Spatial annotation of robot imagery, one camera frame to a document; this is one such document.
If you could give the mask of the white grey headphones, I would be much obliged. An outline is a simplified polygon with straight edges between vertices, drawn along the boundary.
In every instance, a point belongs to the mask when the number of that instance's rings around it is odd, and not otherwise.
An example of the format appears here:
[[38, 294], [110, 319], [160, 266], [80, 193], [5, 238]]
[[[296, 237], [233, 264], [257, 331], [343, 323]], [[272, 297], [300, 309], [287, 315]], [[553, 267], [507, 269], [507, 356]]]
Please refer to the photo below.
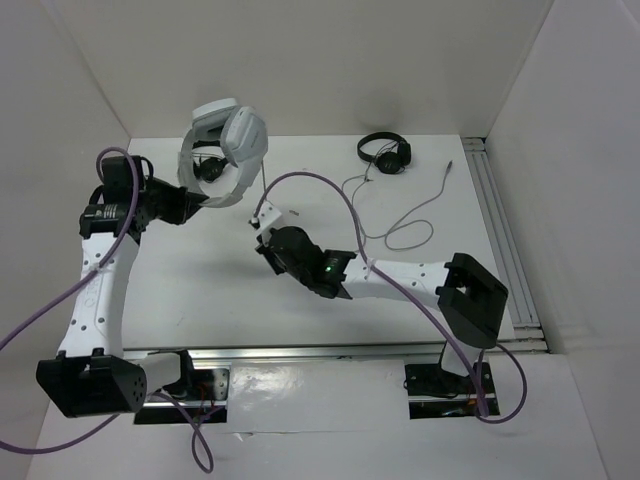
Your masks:
[[236, 183], [221, 197], [206, 196], [204, 208], [227, 208], [239, 203], [260, 172], [268, 151], [267, 127], [250, 106], [234, 98], [202, 105], [192, 112], [192, 122], [178, 154], [179, 184], [191, 194], [203, 195], [193, 171], [192, 153], [201, 147], [218, 147], [236, 169]]

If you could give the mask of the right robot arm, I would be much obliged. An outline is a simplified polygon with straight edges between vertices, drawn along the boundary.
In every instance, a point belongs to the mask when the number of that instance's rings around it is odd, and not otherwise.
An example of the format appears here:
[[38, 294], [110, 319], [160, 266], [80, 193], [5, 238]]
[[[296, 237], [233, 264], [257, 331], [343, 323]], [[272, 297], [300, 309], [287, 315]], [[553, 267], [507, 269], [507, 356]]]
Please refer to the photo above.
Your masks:
[[376, 298], [411, 302], [437, 310], [445, 325], [445, 347], [436, 379], [448, 392], [460, 391], [483, 351], [497, 346], [508, 299], [507, 287], [474, 257], [456, 253], [438, 263], [368, 259], [360, 253], [323, 250], [300, 227], [266, 227], [256, 251], [274, 272], [287, 274], [328, 299]]

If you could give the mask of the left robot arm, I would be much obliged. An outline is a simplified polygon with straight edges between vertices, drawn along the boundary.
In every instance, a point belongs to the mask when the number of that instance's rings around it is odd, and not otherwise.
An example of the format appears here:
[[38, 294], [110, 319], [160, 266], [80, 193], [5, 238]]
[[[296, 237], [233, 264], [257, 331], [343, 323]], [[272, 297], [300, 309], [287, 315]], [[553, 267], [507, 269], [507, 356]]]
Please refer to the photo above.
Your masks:
[[157, 391], [184, 399], [197, 387], [184, 349], [125, 360], [122, 325], [147, 226], [182, 225], [205, 198], [155, 178], [141, 156], [101, 156], [97, 169], [101, 183], [79, 220], [83, 266], [71, 320], [56, 356], [36, 369], [38, 384], [68, 418], [136, 413]]

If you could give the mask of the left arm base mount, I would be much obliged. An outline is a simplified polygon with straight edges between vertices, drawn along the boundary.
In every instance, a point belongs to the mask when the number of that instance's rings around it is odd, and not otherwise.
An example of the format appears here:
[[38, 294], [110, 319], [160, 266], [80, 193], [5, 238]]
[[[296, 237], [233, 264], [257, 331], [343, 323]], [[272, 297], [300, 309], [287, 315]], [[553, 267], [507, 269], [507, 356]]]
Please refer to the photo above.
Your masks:
[[144, 368], [147, 390], [175, 399], [194, 422], [227, 421], [230, 367], [196, 366], [188, 350], [152, 351], [138, 362]]

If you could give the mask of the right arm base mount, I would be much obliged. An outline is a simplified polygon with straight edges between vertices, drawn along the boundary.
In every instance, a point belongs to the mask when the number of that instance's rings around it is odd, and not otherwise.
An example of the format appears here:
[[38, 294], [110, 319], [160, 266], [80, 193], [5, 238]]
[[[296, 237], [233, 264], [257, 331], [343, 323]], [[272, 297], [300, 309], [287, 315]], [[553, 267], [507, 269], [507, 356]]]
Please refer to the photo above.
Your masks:
[[403, 387], [408, 395], [409, 418], [474, 417], [477, 391], [470, 377], [445, 372], [438, 364], [406, 364]]

